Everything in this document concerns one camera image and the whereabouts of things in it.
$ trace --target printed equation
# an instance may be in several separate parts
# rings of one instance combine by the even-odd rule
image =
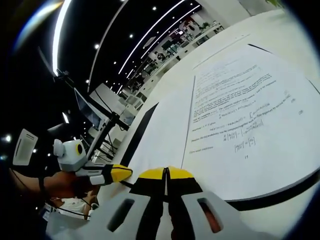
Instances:
[[[249,137],[247,140],[242,141],[239,144],[234,145],[234,152],[237,153],[241,149],[251,148],[256,145],[255,137]]]
[[[227,133],[227,134],[224,134],[223,135],[223,141],[230,141],[230,140],[233,140],[233,139],[237,139],[238,137],[242,137],[243,134],[242,134],[242,131],[233,131],[233,132],[230,132],[230,133]]]

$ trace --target black ceiling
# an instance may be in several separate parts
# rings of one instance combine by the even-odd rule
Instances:
[[[43,0],[24,0],[23,14],[17,16],[22,1],[6,0],[1,7],[4,17],[1,28],[5,34],[5,43],[0,46],[3,64],[1,64],[1,113],[0,137],[11,134],[10,144],[0,140],[0,156],[12,157],[18,136],[23,128],[39,136],[36,148],[38,153],[32,158],[34,166],[48,164],[55,159],[47,157],[52,151],[52,139],[46,135],[46,129],[63,122],[62,112],[67,113],[73,126],[74,136],[84,133],[85,117],[78,110],[72,89],[65,84],[54,83],[49,71],[43,64],[37,48],[40,47],[48,60],[52,62],[52,43],[59,9],[53,12],[29,37],[22,48],[13,53],[13,44],[19,31],[23,28],[32,13],[41,6]],[[90,90],[108,80],[125,84],[125,72],[129,72],[144,53],[142,47],[149,38],[161,34],[178,18],[198,4],[186,0],[164,18],[144,39],[134,52],[122,73],[118,72],[141,37],[147,30],[178,0],[129,0],[112,25],[103,42],[93,71]],[[94,45],[99,43],[109,22],[123,4],[120,0],[73,0],[64,19],[59,45],[59,68],[68,71],[77,88],[86,90],[85,81],[95,58]]]

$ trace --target person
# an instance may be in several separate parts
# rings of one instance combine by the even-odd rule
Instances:
[[[36,207],[48,198],[73,198],[92,189],[87,178],[72,172],[57,172],[45,178],[28,177],[12,170],[4,161],[0,161],[0,184],[1,239],[49,239],[46,222]]]
[[[84,198],[52,198],[51,202],[55,207],[58,207],[57,212],[63,215],[67,215],[77,219],[88,219],[89,212],[91,210],[92,204],[97,204],[97,195],[94,191],[89,191],[87,196]]]
[[[163,61],[166,59],[165,55],[163,53],[155,51],[154,54],[156,55],[156,58],[160,61]]]

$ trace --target cable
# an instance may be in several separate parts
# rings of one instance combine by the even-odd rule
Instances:
[[[106,143],[106,144],[108,144],[108,145],[110,145],[110,146],[111,146],[111,144],[110,144],[108,141],[105,141],[105,142],[103,142],[103,143]]]
[[[107,159],[104,159],[104,158],[102,158],[101,156],[97,156],[99,159],[101,159],[101,160],[103,160],[103,161],[106,161],[107,163],[111,163],[111,161],[108,161]]]
[[[121,184],[123,184],[124,186],[132,189],[132,187],[134,186],[132,183],[127,182],[127,181],[120,181]]]
[[[113,155],[115,155],[114,145],[112,144],[111,137],[110,137],[109,133],[108,133],[108,138],[109,138],[109,141],[110,141],[110,145],[112,147],[112,153],[113,153]]]
[[[86,204],[88,204],[89,206],[90,206],[90,208],[91,208],[91,205],[86,201],[86,200],[84,200],[83,198],[80,198],[82,201],[84,201]]]
[[[104,105],[110,110],[110,112],[113,112],[111,110],[111,108],[105,103],[105,101],[103,101],[103,99],[100,97],[100,95],[98,94],[97,90],[94,90],[94,91],[95,91],[96,95],[98,96],[98,98],[100,98],[100,100],[104,103]]]
[[[20,180],[20,178],[18,177],[18,175],[15,173],[15,171],[13,171],[11,168],[10,168],[11,172],[13,172],[13,174],[15,175],[15,177],[20,181],[20,183],[30,192],[32,192],[28,187],[27,185],[25,185],[25,183],[23,181]]]
[[[58,206],[52,206],[52,207],[54,207],[54,208],[56,208],[56,209],[60,209],[60,210],[66,211],[66,212],[68,212],[68,213],[75,214],[75,215],[84,216],[84,217],[90,217],[90,215],[85,215],[85,214],[77,213],[77,212],[74,212],[74,211],[69,211],[69,210],[67,210],[67,209],[63,209],[63,208],[58,207]]]
[[[10,168],[11,172],[13,172],[13,174],[15,175],[15,177],[19,180],[19,182],[25,187],[25,189],[27,189],[29,192],[32,192],[28,187],[27,185],[25,185],[25,183],[23,181],[21,181],[21,179],[18,177],[18,175],[15,173],[15,171],[13,171],[11,168]],[[69,211],[67,209],[63,209],[61,207],[58,207],[58,206],[55,206],[55,204],[49,199],[50,203],[53,204],[53,207],[56,208],[56,209],[60,209],[60,210],[63,210],[63,211],[66,211],[66,212],[69,212],[69,213],[72,213],[72,214],[75,214],[75,215],[79,215],[79,216],[84,216],[84,217],[90,217],[89,215],[85,215],[85,214],[81,214],[81,213],[77,213],[77,212],[73,212],[73,211]]]
[[[106,147],[109,151],[112,151],[108,146],[106,146],[106,145],[104,145],[104,144],[102,144],[104,147]]]

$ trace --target human arm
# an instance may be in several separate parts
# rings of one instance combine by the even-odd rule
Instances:
[[[24,176],[12,169],[9,172],[15,186],[21,193],[27,193],[32,197],[43,196],[38,178]],[[57,172],[53,176],[45,177],[43,184],[49,195],[48,197],[57,198],[72,198],[80,190],[86,192],[91,188],[86,179],[77,177],[73,172],[63,171]]]

